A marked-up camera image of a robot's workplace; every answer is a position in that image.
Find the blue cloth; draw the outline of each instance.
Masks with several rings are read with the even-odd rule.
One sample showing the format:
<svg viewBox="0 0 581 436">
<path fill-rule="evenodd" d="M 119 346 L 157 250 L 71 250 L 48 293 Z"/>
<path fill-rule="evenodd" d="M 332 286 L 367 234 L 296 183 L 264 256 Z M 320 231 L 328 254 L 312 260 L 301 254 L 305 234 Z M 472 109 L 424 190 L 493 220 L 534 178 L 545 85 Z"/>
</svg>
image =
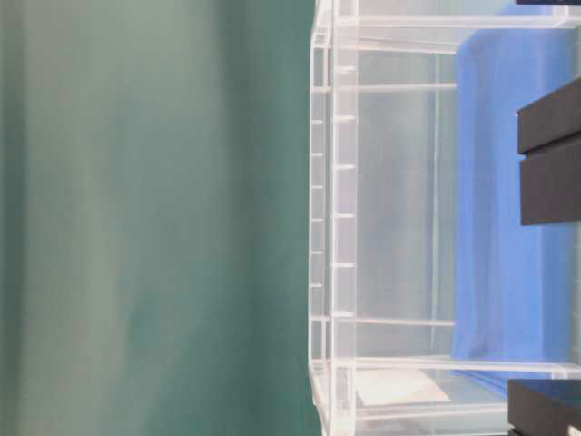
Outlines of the blue cloth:
<svg viewBox="0 0 581 436">
<path fill-rule="evenodd" d="M 495 29 L 458 49 L 456 359 L 569 360 L 574 235 L 520 225 L 516 113 L 573 79 L 573 47 L 570 30 Z M 536 376 L 464 373 L 501 393 Z"/>
</svg>

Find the white paper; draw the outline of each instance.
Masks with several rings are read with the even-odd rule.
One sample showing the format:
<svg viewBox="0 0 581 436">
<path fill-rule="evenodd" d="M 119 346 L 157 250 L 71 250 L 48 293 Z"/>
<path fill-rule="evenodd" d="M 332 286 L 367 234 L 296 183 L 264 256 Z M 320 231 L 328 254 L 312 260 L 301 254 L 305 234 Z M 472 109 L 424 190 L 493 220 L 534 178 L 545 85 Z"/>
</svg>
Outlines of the white paper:
<svg viewBox="0 0 581 436">
<path fill-rule="evenodd" d="M 450 401 L 432 379 L 418 370 L 360 371 L 357 393 L 364 406 Z"/>
</svg>

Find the green backdrop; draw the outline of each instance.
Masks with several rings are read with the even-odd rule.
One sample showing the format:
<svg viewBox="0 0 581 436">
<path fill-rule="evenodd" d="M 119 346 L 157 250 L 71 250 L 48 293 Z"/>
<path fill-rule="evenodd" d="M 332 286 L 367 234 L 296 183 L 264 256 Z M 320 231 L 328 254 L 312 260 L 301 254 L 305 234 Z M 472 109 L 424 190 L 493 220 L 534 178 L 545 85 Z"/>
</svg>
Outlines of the green backdrop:
<svg viewBox="0 0 581 436">
<path fill-rule="evenodd" d="M 320 434 L 313 0 L 1 0 L 3 434 Z"/>
</svg>

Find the green wall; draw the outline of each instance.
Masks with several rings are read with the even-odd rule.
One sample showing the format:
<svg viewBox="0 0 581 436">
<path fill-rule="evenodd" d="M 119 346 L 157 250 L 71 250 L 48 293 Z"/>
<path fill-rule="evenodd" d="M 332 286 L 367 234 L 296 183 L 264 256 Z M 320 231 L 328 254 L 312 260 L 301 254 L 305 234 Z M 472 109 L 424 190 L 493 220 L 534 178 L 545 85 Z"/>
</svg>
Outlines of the green wall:
<svg viewBox="0 0 581 436">
<path fill-rule="evenodd" d="M 3 434 L 319 434 L 314 2 L 1 1 Z"/>
</svg>

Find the clear acrylic box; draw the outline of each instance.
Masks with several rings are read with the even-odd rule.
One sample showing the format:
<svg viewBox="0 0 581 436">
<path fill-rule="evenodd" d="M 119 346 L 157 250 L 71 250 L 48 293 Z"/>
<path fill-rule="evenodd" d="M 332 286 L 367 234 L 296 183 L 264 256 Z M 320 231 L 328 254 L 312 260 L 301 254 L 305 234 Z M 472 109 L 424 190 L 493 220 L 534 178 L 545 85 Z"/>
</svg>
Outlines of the clear acrylic box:
<svg viewBox="0 0 581 436">
<path fill-rule="evenodd" d="M 581 378 L 574 359 L 450 357 L 457 134 L 458 123 L 470 122 L 457 111 L 457 50 L 478 29 L 581 24 L 579 8 L 569 6 L 502 15 L 512 3 L 316 4 L 309 368 L 323 434 L 506 434 L 506 396 L 466 372 Z M 517 152 L 516 143 L 507 147 Z"/>
</svg>

